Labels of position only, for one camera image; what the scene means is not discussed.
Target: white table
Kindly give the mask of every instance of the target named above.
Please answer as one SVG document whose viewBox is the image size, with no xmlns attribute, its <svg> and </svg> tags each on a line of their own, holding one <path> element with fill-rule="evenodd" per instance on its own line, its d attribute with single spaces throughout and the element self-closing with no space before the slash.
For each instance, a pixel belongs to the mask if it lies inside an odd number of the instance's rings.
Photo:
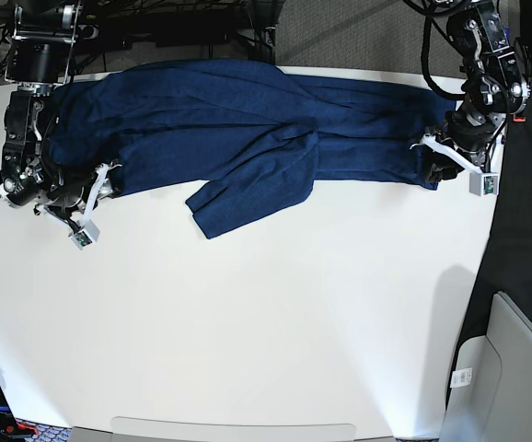
<svg viewBox="0 0 532 442">
<path fill-rule="evenodd" d="M 0 87 L 0 156 L 13 89 Z M 0 380 L 15 416 L 437 436 L 495 199 L 470 194 L 467 175 L 438 192 L 320 181 L 304 204 L 209 241 L 184 203 L 201 186 L 103 204 L 83 252 L 0 202 Z"/>
</svg>

